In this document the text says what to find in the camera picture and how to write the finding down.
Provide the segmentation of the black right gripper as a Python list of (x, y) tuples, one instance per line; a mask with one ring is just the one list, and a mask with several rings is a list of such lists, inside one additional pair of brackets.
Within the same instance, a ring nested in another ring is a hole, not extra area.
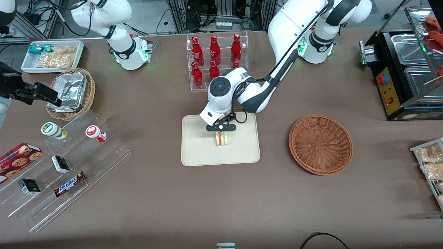
[[(28, 89), (30, 84), (23, 81), (21, 73), (3, 62), (0, 63), (0, 67), (0, 96), (18, 101), (33, 101), (31, 91)], [(57, 96), (58, 92), (42, 83), (34, 84), (33, 93), (36, 100), (42, 100), (57, 107), (62, 105), (62, 100)]]

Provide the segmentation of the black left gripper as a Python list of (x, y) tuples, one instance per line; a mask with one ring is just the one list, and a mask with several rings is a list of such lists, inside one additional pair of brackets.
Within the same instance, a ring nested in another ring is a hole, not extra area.
[(237, 126), (235, 124), (230, 123), (231, 121), (235, 120), (235, 118), (236, 114), (232, 112), (226, 117), (217, 120), (212, 126), (207, 125), (206, 131), (215, 132), (216, 140), (219, 139), (219, 132), (226, 132), (226, 139), (228, 140), (231, 132), (237, 130)]

